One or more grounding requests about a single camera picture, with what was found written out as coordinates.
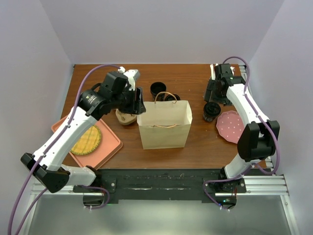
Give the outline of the black coffee lid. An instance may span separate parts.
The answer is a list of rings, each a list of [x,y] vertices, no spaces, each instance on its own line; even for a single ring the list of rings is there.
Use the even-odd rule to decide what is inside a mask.
[[[204,106],[204,112],[210,116],[218,116],[221,112],[221,107],[216,102],[208,102]]]

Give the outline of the brown paper bag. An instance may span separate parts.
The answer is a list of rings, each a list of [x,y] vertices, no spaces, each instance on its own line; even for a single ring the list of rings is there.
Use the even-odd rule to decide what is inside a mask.
[[[184,148],[193,116],[187,100],[144,102],[137,116],[143,149]]]

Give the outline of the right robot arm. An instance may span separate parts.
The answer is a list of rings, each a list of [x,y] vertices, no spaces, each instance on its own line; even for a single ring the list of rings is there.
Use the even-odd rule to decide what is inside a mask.
[[[220,170],[217,180],[208,181],[223,192],[230,192],[235,187],[235,181],[251,168],[260,168],[259,162],[267,157],[276,155],[276,165],[270,174],[276,173],[280,164],[280,125],[260,110],[247,86],[248,79],[236,76],[230,64],[211,66],[211,77],[204,96],[207,102],[203,109],[204,119],[209,121],[217,117],[221,111],[220,104],[232,104],[244,125],[238,137],[237,155]]]

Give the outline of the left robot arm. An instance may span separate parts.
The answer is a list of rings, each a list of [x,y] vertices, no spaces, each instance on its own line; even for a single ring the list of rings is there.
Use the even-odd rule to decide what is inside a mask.
[[[24,153],[21,162],[49,192],[56,193],[65,186],[85,186],[90,192],[101,188],[99,173],[91,166],[71,167],[64,158],[80,137],[112,109],[139,115],[146,111],[142,89],[136,81],[138,70],[108,72],[94,89],[78,93],[74,107],[56,132],[34,153]]]

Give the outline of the black coffee cup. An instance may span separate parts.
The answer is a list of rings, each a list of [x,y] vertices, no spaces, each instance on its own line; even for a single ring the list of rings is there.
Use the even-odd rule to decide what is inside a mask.
[[[216,108],[207,108],[205,107],[203,110],[203,119],[206,122],[212,122],[218,115],[220,114],[220,110]]]

